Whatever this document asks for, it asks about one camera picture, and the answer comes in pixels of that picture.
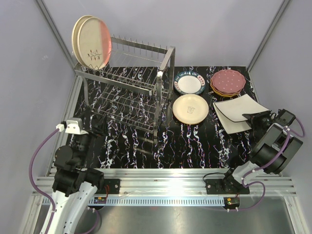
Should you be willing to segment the cream square plate black rim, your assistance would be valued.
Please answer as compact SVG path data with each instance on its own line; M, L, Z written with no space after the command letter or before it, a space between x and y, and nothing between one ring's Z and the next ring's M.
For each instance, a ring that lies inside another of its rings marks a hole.
M227 134L240 133L250 130L251 127L245 122L233 122L225 117L218 109L215 110L220 123Z

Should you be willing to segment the pink dotted plate front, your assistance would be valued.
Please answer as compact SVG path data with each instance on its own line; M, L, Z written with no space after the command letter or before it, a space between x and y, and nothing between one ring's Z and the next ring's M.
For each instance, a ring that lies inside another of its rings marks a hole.
M222 96L222 97L233 97L233 96L236 96L236 95L239 94L239 92L233 93L233 94L223 93L223 92L217 90L212 84L210 84L210 87L212 88L212 90L213 90L216 94L218 94L219 96Z

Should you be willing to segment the pink dotted plate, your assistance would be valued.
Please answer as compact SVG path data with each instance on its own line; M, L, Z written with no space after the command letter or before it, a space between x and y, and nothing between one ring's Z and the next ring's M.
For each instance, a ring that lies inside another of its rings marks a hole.
M233 96L236 96L236 95L239 94L239 92L233 93L233 94L223 93L223 92L217 90L212 84L210 84L210 87L212 88L212 90L213 90L216 94L218 94L219 96L222 96L222 97L233 97Z
M245 77L232 69L218 71L211 78L211 85L225 94L238 93L244 88L245 84Z

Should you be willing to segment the orange dotted plate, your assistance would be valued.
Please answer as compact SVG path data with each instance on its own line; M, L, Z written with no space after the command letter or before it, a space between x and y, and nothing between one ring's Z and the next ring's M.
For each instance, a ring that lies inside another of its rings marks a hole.
M214 91L214 93L216 93L217 95L219 95L219 96L221 96L221 97L226 97L226 98L231 98L231 97L237 95L237 94L223 94L223 93L220 93L220 92L218 92L218 91L216 91L216 90L213 90L213 91Z

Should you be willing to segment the white round plate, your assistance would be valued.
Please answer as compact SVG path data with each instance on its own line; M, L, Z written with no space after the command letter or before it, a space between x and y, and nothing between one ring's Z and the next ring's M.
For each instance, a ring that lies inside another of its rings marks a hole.
M209 113L207 101L199 95L187 94L177 98L173 103L173 114L184 124L201 123Z

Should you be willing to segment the white plate teal rim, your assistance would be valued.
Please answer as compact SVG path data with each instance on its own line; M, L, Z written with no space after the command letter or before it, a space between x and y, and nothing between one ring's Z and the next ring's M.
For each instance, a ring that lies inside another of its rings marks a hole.
M205 87L205 79L197 72L184 71L178 73L174 78L174 88L182 95L199 95Z

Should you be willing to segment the cream pink round plate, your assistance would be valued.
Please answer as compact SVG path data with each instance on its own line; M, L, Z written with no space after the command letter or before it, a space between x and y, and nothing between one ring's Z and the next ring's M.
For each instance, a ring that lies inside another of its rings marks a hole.
M104 68L112 51L107 25L97 17L86 19L78 30L77 46L84 66L94 70Z

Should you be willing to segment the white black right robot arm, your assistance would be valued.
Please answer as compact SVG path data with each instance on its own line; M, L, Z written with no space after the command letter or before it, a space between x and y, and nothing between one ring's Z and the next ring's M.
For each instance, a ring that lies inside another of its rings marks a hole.
M264 111L242 116L260 140L245 164L225 173L220 187L227 194L248 194L249 181L253 178L283 171L303 145L300 138L305 136L305 131L298 134L290 128L297 118L285 109L279 109L278 113Z

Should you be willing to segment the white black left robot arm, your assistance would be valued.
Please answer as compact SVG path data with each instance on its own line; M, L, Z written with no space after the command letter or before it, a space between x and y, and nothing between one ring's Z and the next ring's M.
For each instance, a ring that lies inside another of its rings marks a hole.
M91 140L107 134L107 118L102 117L90 130L84 130L81 118L73 117L56 126L60 132L77 137L76 146L61 146L55 152L57 172L52 185L50 217L44 221L42 234L72 234L84 209L94 194L110 188L104 173L85 166Z

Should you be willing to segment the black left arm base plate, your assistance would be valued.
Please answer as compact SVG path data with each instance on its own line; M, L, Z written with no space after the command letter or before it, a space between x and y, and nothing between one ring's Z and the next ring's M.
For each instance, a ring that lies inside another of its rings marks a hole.
M109 178L104 179L100 182L100 187L97 190L97 194L106 194L108 192L109 195L117 195L120 190L120 179Z

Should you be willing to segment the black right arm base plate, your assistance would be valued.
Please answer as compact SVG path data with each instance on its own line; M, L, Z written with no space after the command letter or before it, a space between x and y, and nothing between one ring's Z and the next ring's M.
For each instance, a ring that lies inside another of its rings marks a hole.
M239 194L248 195L250 193L249 188L245 188L236 180L227 179L206 179L205 188L208 195L221 195L221 194Z

